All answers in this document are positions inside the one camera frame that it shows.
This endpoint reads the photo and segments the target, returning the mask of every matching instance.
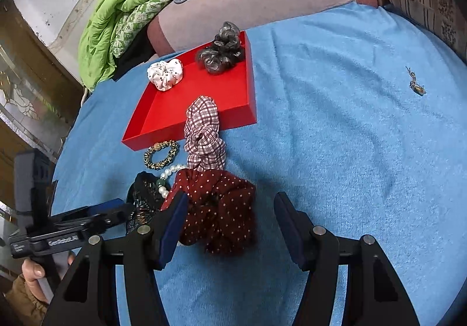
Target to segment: silver screw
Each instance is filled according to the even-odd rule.
[[[151,227],[148,225],[142,225],[138,227],[138,234],[144,235],[151,231]]]
[[[371,235],[365,235],[363,237],[363,241],[366,243],[366,244],[373,244],[376,240],[374,239],[374,237],[372,237]]]
[[[324,235],[326,233],[326,229],[323,226],[314,226],[313,232],[316,235]]]
[[[100,236],[99,235],[92,235],[92,237],[90,237],[88,239],[88,242],[89,242],[89,244],[94,246],[95,244],[98,244],[100,242]]]

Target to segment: blue bed sheet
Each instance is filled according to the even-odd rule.
[[[273,198],[283,190],[335,235],[374,235],[421,325],[435,325],[467,276],[467,67],[429,32],[355,3],[254,28],[248,37],[258,123],[221,137],[227,170],[257,187],[259,242],[236,258],[178,247],[156,273],[170,324],[292,323],[307,274],[290,260],[274,217]],[[125,198],[146,170],[144,151],[121,139],[148,65],[100,83],[81,109],[55,170],[54,213]],[[425,96],[409,88],[406,66]],[[181,148],[176,163],[183,162]],[[117,276],[128,326],[122,270]],[[333,326],[345,282],[341,269]]]

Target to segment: white scrunchie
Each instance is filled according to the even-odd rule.
[[[167,91],[183,78],[183,64],[179,59],[159,61],[148,68],[148,79],[158,90]]]

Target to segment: red box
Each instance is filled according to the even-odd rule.
[[[148,83],[122,142],[138,151],[161,141],[184,139],[186,110],[199,96],[210,96],[216,102],[221,130],[256,123],[253,65],[245,31],[241,31],[240,41],[245,47],[245,60],[219,75],[199,69],[195,61],[198,50],[210,43],[178,56],[183,79],[168,91],[159,91]]]

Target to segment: green blanket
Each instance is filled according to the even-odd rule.
[[[78,46],[79,74],[93,91],[112,77],[120,57],[138,31],[172,0],[98,0]]]

